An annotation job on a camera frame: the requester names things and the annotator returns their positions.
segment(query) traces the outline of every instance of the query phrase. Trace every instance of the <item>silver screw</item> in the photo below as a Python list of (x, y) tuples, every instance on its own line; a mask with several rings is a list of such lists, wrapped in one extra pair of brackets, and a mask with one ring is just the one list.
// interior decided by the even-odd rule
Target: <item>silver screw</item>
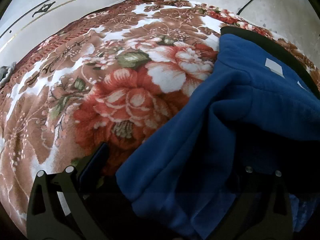
[(276, 171), (275, 173), (276, 173), (276, 176), (277, 176), (277, 177), (281, 177), (281, 176), (282, 176), (281, 171)]
[(246, 166), (245, 171), (246, 171), (247, 173), (253, 173), (253, 168), (250, 167), (250, 166)]
[(44, 175), (44, 171), (38, 171), (37, 176), (42, 177)]
[(75, 168), (73, 166), (68, 166), (68, 167), (66, 167), (66, 173), (71, 173), (71, 172), (73, 172), (74, 169)]

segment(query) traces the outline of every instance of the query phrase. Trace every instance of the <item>floral blanket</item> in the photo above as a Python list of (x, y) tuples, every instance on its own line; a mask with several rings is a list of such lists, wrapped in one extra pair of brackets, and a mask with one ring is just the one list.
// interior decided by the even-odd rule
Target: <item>floral blanket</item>
[(101, 143), (119, 166), (214, 70), (220, 28), (234, 25), (291, 52), (279, 35), (228, 10), (185, 0), (126, 0), (72, 22), (34, 48), (0, 93), (0, 201), (25, 234), (36, 173), (61, 172)]

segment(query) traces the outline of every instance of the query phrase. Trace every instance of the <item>blue fabric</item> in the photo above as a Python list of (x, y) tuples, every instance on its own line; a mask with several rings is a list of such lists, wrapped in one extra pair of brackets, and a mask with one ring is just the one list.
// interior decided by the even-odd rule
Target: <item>blue fabric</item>
[[(265, 66), (267, 58), (281, 65), (284, 77)], [(212, 75), (127, 159), (117, 183), (138, 216), (205, 239), (236, 198), (225, 186), (236, 144), (230, 124), (319, 140), (319, 114), (318, 99), (292, 69), (254, 43), (225, 34)]]

